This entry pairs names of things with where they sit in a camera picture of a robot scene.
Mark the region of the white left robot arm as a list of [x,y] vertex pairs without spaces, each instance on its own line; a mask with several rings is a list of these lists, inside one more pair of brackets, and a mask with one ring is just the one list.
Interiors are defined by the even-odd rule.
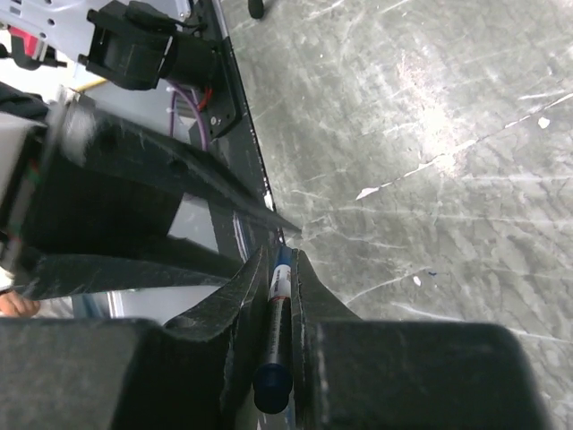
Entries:
[[[200,37],[141,2],[90,9],[86,65],[129,90],[158,81],[213,90],[235,113],[206,139],[250,137],[252,121],[228,39]],[[237,262],[168,235],[185,196],[269,230],[291,223],[212,153],[78,102],[53,108],[18,142],[1,203],[1,266],[34,300],[100,291],[221,285]]]

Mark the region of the white marker pen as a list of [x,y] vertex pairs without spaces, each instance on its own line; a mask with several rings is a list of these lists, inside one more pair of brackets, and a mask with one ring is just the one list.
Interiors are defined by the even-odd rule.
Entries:
[[258,410],[269,415],[282,412],[293,389],[291,268],[273,269],[268,294],[268,330],[252,387]]

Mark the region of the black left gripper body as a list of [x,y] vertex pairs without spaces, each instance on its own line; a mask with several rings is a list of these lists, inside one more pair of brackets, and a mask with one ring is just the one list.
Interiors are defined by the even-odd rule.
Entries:
[[1,266],[17,275],[29,248],[90,254],[98,244],[170,237],[181,197],[55,159],[45,175],[39,156],[44,120],[1,116]]

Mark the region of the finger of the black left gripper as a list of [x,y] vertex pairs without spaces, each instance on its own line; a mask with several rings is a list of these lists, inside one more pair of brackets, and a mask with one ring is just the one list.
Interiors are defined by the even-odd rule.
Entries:
[[23,252],[17,291],[43,300],[114,290],[223,286],[243,266],[238,257],[171,236],[115,240],[90,254]]
[[267,229],[301,231],[258,201],[223,162],[176,138],[95,107],[49,107],[43,125],[41,175],[50,171],[55,159],[66,159],[84,171],[180,197],[190,194]]

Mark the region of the blue marker cap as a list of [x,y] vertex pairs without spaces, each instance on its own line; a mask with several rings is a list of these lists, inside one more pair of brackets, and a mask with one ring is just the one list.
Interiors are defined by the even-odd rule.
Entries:
[[286,266],[288,268],[291,268],[293,260],[294,260],[294,250],[287,245],[280,245],[277,249],[277,254],[273,268],[276,269],[279,266]]

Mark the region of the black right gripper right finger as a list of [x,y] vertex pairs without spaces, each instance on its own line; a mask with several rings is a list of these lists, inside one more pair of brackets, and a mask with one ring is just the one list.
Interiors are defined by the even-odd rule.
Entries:
[[492,323],[364,320],[292,257],[300,429],[549,429],[517,338]]

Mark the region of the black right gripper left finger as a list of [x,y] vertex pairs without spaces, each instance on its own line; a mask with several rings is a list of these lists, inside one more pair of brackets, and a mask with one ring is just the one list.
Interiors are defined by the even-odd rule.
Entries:
[[258,361],[269,253],[167,326],[1,321],[4,429],[229,429]]

